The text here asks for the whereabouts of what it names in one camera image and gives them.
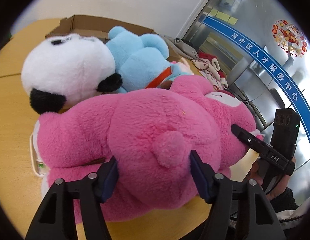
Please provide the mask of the pink plush bear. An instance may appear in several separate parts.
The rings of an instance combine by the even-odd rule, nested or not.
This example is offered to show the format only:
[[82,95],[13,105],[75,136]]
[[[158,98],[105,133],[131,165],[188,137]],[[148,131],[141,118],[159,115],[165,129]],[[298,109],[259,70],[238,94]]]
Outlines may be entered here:
[[79,180],[115,158],[119,178],[101,209],[106,221],[121,222],[192,200],[193,150],[229,177],[230,167],[248,151],[231,132],[234,124],[260,137],[243,102],[214,90],[202,76],[182,75],[170,89],[105,94],[62,114],[44,113],[35,124],[33,145],[48,167],[45,187],[57,178]]

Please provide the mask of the yellow sticky notes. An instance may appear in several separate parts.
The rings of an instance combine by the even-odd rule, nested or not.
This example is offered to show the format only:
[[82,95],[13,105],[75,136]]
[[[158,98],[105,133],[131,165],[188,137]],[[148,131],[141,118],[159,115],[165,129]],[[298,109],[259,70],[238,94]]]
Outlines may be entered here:
[[217,9],[213,8],[209,14],[209,16],[211,17],[215,17],[215,18],[218,18],[219,20],[222,20],[224,22],[227,22],[231,25],[235,25],[238,21],[237,18],[233,17],[233,16],[230,16],[224,12],[221,12],[221,11],[218,11]]

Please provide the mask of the brown cardboard box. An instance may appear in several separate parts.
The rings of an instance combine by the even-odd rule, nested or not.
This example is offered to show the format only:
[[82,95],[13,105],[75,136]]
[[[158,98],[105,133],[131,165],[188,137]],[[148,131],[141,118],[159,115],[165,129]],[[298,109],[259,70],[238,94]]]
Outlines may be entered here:
[[122,22],[112,18],[90,15],[73,15],[60,20],[59,25],[50,33],[46,34],[46,38],[78,34],[86,37],[94,36],[106,44],[109,41],[108,33],[115,26],[122,26],[127,29],[127,31],[138,36],[143,34],[157,34],[154,29]]

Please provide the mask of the white black panda plush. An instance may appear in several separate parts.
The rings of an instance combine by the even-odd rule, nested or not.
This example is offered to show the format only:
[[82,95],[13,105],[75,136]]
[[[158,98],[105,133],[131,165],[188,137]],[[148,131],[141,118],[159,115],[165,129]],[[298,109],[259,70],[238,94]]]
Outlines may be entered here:
[[58,113],[123,83],[109,48],[93,36],[52,36],[36,46],[21,70],[22,86],[38,114]]

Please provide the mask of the grey cloth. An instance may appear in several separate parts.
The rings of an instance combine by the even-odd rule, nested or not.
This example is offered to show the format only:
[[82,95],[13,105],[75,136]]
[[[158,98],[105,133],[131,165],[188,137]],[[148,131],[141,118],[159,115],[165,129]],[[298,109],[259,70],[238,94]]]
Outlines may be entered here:
[[181,57],[189,60],[198,60],[199,55],[197,51],[190,45],[186,44],[180,38],[171,38],[166,35],[161,35],[163,40],[167,43],[168,47]]

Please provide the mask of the red round window sticker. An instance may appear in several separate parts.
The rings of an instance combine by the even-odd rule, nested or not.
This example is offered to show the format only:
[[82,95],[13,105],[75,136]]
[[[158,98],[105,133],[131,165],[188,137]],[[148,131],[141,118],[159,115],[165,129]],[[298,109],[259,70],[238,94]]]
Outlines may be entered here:
[[284,52],[293,57],[303,57],[307,53],[307,38],[297,25],[288,20],[277,20],[271,31],[275,43]]

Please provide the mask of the light blue plush toy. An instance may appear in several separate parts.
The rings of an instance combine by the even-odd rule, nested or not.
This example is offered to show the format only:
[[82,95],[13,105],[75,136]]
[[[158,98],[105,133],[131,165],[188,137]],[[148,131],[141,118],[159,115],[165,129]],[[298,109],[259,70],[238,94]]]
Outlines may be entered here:
[[116,73],[122,77],[122,85],[116,92],[170,88],[173,81],[167,80],[171,74],[169,48],[162,37],[138,36],[122,26],[113,27],[108,37],[106,46],[115,59]]

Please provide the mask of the small pink teal plush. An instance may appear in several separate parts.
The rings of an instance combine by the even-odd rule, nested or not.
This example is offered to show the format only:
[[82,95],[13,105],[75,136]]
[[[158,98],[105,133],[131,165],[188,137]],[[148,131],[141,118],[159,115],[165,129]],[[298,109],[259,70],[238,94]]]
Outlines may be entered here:
[[171,67],[171,74],[167,78],[167,80],[169,81],[173,81],[176,77],[181,76],[181,75],[193,75],[194,74],[190,68],[190,65],[184,58],[181,58],[180,61],[178,62],[175,62],[175,61],[171,62],[170,67]]

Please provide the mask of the red white patterned cloth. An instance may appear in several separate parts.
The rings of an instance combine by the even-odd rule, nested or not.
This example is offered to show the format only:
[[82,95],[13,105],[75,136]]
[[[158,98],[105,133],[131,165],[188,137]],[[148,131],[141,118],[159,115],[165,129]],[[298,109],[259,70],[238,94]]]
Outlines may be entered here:
[[198,59],[193,59],[192,63],[213,85],[214,90],[225,90],[228,88],[226,74],[221,70],[220,64],[215,55],[200,51],[198,53]]

